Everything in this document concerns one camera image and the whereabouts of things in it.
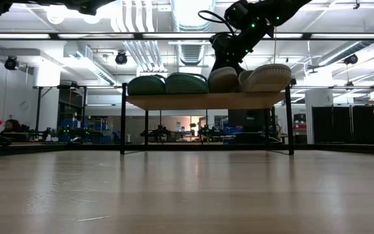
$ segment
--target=security camera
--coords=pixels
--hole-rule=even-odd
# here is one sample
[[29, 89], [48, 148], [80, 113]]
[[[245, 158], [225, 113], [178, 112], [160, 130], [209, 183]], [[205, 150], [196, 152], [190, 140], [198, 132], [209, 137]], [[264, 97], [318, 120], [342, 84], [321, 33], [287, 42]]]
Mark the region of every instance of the security camera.
[[343, 62], [348, 65], [348, 64], [356, 64], [358, 61], [358, 58], [356, 55], [351, 55], [349, 57], [347, 57], [345, 60], [343, 60]]
[[118, 51], [118, 55], [116, 55], [115, 62], [118, 65], [124, 65], [128, 62], [126, 51], [120, 50]]
[[18, 70], [19, 62], [17, 62], [17, 56], [8, 56], [8, 59], [5, 61], [4, 67], [10, 71]]

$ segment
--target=shelf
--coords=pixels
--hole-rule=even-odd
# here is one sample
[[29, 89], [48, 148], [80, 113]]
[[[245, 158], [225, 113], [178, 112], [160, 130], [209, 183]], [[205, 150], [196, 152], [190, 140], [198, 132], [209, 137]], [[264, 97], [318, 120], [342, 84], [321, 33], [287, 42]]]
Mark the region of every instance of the shelf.
[[128, 96], [143, 110], [266, 109], [285, 99], [284, 92]]

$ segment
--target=white duct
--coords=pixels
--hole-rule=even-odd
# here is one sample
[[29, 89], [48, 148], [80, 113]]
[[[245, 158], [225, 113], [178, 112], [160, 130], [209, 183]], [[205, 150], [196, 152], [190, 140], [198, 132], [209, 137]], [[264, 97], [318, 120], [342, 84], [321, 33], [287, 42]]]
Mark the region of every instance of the white duct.
[[[171, 0], [171, 13], [174, 31], [177, 32], [208, 32], [211, 23], [201, 19], [200, 10], [214, 11], [216, 0]], [[185, 65], [196, 66], [205, 54], [204, 45], [178, 45], [177, 55]]]
[[[135, 7], [136, 7], [136, 21], [135, 21], [135, 24], [136, 24], [136, 27], [138, 28], [138, 31], [140, 31], [141, 33], [144, 33], [145, 32], [145, 29], [143, 27], [143, 23], [142, 23], [142, 2], [141, 0], [135, 0]], [[155, 56], [154, 56], [154, 52], [153, 52], [153, 49], [151, 47], [151, 44], [149, 43], [149, 41], [144, 41], [143, 42], [145, 47], [147, 48], [148, 52], [149, 52], [149, 55], [150, 57], [147, 57], [147, 60], [148, 60], [148, 63], [151, 64], [153, 63], [154, 64], [154, 69], [155, 70], [159, 70], [159, 65], [155, 59]]]
[[[125, 0], [125, 5], [127, 8], [126, 16], [125, 16], [125, 25], [127, 26], [130, 32], [135, 32], [134, 25], [132, 23], [132, 1]], [[138, 48], [138, 52], [140, 53], [141, 61], [148, 67], [149, 71], [153, 70], [152, 65], [148, 61], [147, 53], [143, 50], [142, 44], [140, 41], [135, 42], [136, 47]]]
[[[115, 17], [110, 19], [110, 26], [115, 32], [127, 32], [127, 29], [125, 28], [125, 25], [123, 24], [123, 5], [122, 5], [122, 0], [117, 0], [116, 1], [117, 5], [117, 14]], [[123, 45], [127, 48], [137, 65], [139, 65], [143, 70], [147, 70], [148, 67], [146, 64], [143, 64], [142, 61], [140, 60], [140, 54], [137, 52], [135, 45], [133, 42], [127, 42], [124, 41]]]
[[[147, 25], [148, 32], [155, 32], [154, 25], [153, 25], [153, 1], [152, 0], [145, 0], [145, 13], [146, 13], [145, 24]], [[161, 59], [160, 50], [158, 48], [158, 42], [155, 40], [155, 41], [150, 41], [149, 43], [153, 45], [153, 47], [151, 48], [153, 51], [150, 51], [149, 53], [150, 54], [155, 53], [156, 56], [154, 58], [156, 59], [156, 62], [158, 63], [158, 67], [160, 68], [161, 71], [164, 71], [165, 70], [164, 63], [162, 62], [162, 59]]]

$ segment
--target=black panel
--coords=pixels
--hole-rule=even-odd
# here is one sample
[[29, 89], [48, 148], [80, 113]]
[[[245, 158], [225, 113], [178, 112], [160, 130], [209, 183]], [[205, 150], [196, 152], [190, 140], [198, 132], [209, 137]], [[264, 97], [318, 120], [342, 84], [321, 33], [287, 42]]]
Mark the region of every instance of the black panel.
[[357, 144], [374, 143], [374, 107], [353, 107], [353, 137]]
[[332, 107], [312, 107], [314, 143], [332, 141]]
[[350, 107], [332, 108], [332, 142], [352, 142]]

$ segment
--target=metal table leg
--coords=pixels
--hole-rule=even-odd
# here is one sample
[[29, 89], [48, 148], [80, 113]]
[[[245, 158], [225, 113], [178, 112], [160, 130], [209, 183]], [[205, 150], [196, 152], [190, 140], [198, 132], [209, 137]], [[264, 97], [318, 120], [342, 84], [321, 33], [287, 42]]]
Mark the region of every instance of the metal table leg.
[[265, 120], [265, 146], [269, 147], [269, 109], [264, 109]]
[[143, 137], [143, 144], [148, 145], [148, 110], [145, 110], [145, 136]]
[[86, 104], [87, 104], [86, 102], [87, 102], [87, 98], [88, 98], [88, 88], [84, 87], [83, 106], [82, 106], [82, 128], [86, 127], [85, 126], [85, 123], [86, 123], [85, 116], [86, 116]]
[[292, 110], [291, 110], [291, 90], [290, 85], [285, 88], [285, 105], [286, 105], [286, 123], [288, 126], [288, 150], [293, 155], [293, 129], [292, 129]]
[[37, 117], [36, 117], [36, 128], [35, 128], [37, 140], [38, 140], [38, 126], [40, 124], [40, 107], [42, 104], [42, 90], [43, 90], [42, 87], [38, 87]]
[[122, 106], [121, 106], [121, 149], [120, 154], [125, 154], [125, 124], [127, 119], [127, 83], [122, 84]]

